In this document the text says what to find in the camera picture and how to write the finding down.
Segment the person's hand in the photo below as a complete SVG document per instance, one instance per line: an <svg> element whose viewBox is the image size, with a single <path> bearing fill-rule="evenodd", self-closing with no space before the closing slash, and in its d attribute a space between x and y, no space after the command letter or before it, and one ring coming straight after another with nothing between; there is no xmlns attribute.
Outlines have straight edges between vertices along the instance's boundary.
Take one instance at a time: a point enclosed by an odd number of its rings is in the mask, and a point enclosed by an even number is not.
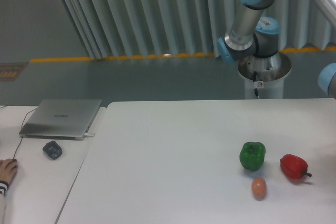
<svg viewBox="0 0 336 224"><path fill-rule="evenodd" d="M10 158L1 160L1 165L0 165L1 180L7 182L9 185L11 184L18 170L18 167L11 169L10 167L11 162L12 162L12 159Z"/></svg>

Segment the striped sleeve forearm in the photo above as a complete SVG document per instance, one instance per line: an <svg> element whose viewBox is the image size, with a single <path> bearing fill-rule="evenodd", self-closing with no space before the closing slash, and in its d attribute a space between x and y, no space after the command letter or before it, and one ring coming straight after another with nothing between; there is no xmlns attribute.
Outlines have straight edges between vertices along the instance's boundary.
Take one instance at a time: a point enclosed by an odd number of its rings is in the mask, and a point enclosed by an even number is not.
<svg viewBox="0 0 336 224"><path fill-rule="evenodd" d="M3 224L4 221L4 215L5 215L5 209L6 209L6 199L5 194L8 190L8 183L1 180L0 182L0 191L1 191L1 202L0 202L0 222Z"/></svg>

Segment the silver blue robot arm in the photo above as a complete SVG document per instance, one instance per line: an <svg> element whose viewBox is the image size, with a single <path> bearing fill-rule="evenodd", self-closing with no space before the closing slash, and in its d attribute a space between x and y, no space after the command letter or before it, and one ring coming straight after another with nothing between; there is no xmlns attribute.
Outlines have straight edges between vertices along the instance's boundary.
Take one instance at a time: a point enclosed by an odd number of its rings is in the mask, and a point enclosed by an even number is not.
<svg viewBox="0 0 336 224"><path fill-rule="evenodd" d="M275 0L239 0L233 25L218 38L217 48L226 62L237 62L246 99L282 99L291 61L278 50L279 24L263 11ZM313 0L335 24L335 0Z"/></svg>

